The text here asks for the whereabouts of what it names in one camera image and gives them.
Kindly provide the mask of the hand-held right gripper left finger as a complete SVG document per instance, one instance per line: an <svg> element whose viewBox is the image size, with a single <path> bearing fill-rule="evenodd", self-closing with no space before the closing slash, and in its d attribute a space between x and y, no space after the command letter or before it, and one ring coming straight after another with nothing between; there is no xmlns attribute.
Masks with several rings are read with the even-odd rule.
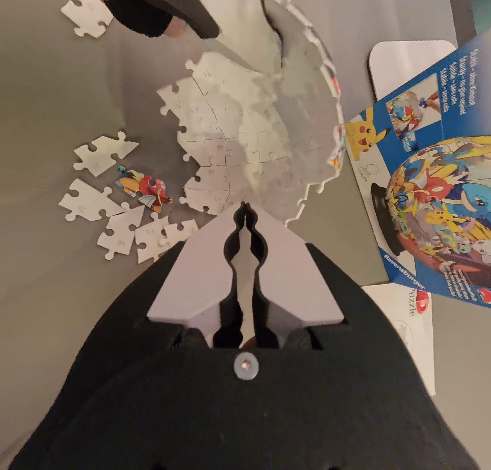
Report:
<svg viewBox="0 0 491 470"><path fill-rule="evenodd" d="M241 345L243 313L232 259L240 250L245 204L226 209L187 239L148 318L199 330L210 347Z"/></svg>

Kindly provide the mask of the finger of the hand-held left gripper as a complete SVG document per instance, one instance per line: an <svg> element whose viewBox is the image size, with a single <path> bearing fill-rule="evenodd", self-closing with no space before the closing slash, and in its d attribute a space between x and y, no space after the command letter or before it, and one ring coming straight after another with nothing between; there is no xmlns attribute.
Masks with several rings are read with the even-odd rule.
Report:
<svg viewBox="0 0 491 470"><path fill-rule="evenodd" d="M262 74L281 69L282 42L270 25L262 0L200 0L219 35L205 43L236 64Z"/></svg>

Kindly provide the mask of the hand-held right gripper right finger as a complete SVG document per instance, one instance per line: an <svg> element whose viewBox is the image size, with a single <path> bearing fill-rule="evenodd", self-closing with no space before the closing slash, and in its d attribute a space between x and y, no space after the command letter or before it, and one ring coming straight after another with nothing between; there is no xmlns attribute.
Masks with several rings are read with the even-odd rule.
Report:
<svg viewBox="0 0 491 470"><path fill-rule="evenodd" d="M245 205L250 250L258 260L252 311L260 348L281 348L292 332L344 321L304 240L263 209Z"/></svg>

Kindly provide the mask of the partly built white puzzle ball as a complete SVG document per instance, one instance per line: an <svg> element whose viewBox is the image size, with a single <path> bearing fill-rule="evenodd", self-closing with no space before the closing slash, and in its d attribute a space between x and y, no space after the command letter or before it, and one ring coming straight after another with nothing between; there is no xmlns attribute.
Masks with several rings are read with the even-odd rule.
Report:
<svg viewBox="0 0 491 470"><path fill-rule="evenodd" d="M177 142L199 170L182 204L211 215L254 202L283 224L298 219L309 190L322 193L345 154L341 91L332 57L289 0L262 0L282 42L281 69L262 74L206 47L190 76L157 90L163 116L184 130Z"/></svg>

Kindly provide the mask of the white puzzle piece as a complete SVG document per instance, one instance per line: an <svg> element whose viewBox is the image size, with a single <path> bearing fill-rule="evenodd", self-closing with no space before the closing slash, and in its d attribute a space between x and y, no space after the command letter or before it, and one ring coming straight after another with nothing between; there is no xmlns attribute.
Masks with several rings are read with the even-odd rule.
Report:
<svg viewBox="0 0 491 470"><path fill-rule="evenodd" d="M105 34L114 15L102 0L69 0L60 12L75 26L78 37L98 39Z"/></svg>
<svg viewBox="0 0 491 470"><path fill-rule="evenodd" d="M145 245L138 248L138 264L152 259L156 262L160 256L169 250L172 245L166 234L163 234L165 226L169 224L168 216L160 218L156 212L151 213L151 223L141 226L135 230L136 245Z"/></svg>
<svg viewBox="0 0 491 470"><path fill-rule="evenodd" d="M69 222L74 221L77 216L90 222L98 221L102 219L101 211L104 211L107 217L112 217L122 214L130 208L126 202L118 204L110 199L109 196L113 192L110 187L105 187L103 191L99 191L77 178L70 184L69 189L76 191L77 196L66 193L58 203L60 207L70 211L65 216Z"/></svg>
<svg viewBox="0 0 491 470"><path fill-rule="evenodd" d="M129 204L122 203L124 213L111 216L106 231L98 237L97 245L106 249L104 258L112 260L116 254L128 256L135 240L135 231L140 226L145 207L138 205L130 208Z"/></svg>
<svg viewBox="0 0 491 470"><path fill-rule="evenodd" d="M165 224L163 226L163 238L159 240L161 247L173 247L178 242L185 242L187 239L198 231L195 220L186 220L180 224Z"/></svg>
<svg viewBox="0 0 491 470"><path fill-rule="evenodd" d="M116 139L100 136L91 144L96 148L94 151L89 148L88 144L81 145L74 150L80 162L74 163L73 168L79 172L84 169L88 170L94 177L99 177L116 164L117 161L113 158L114 154L119 159L123 159L139 145L138 142L127 141L123 131L118 133Z"/></svg>

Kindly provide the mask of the colourful printed puzzle piece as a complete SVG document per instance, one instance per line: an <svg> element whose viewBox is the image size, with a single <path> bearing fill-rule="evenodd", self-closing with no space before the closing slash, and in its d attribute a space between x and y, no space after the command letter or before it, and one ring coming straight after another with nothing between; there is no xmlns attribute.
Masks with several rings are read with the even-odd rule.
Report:
<svg viewBox="0 0 491 470"><path fill-rule="evenodd" d="M154 179L150 175L135 170L127 170L123 166L117 168L118 179L116 186L131 197L138 198L153 212L159 214L164 204L171 204L172 197L166 194L166 185L161 179Z"/></svg>

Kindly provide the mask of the blue puzzle box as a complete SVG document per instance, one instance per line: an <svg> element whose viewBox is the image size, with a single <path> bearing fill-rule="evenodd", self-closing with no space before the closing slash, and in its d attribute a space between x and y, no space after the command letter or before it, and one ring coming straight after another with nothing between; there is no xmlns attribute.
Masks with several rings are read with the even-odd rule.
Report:
<svg viewBox="0 0 491 470"><path fill-rule="evenodd" d="M389 281L490 308L490 29L345 126Z"/></svg>

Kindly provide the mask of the person's left hand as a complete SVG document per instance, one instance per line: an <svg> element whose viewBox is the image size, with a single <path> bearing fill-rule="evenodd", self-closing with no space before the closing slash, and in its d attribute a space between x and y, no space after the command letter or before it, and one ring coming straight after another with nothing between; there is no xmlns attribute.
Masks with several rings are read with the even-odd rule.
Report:
<svg viewBox="0 0 491 470"><path fill-rule="evenodd" d="M115 19L129 30L149 38L178 38L186 23L143 0L102 0Z"/></svg>

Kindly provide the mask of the white paper leaflet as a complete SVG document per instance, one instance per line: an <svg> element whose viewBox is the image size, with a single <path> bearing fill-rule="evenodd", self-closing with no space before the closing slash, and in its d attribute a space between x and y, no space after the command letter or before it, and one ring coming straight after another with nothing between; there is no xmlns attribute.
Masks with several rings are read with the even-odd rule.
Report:
<svg viewBox="0 0 491 470"><path fill-rule="evenodd" d="M410 353L429 396L436 394L432 295L394 283L362 289L374 300Z"/></svg>

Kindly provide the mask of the white rounded card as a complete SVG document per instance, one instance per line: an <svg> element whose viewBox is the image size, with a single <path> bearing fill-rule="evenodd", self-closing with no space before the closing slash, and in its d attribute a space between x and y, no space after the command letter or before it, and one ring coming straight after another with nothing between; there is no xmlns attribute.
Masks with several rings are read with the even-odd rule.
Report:
<svg viewBox="0 0 491 470"><path fill-rule="evenodd" d="M377 43L368 58L375 100L386 97L455 50L446 40Z"/></svg>

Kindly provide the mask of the dark teal panel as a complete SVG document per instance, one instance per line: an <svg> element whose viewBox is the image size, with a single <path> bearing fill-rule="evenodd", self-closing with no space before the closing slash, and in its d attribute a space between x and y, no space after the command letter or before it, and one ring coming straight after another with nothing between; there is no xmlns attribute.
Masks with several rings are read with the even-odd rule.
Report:
<svg viewBox="0 0 491 470"><path fill-rule="evenodd" d="M450 0L457 46L490 29L490 0Z"/></svg>

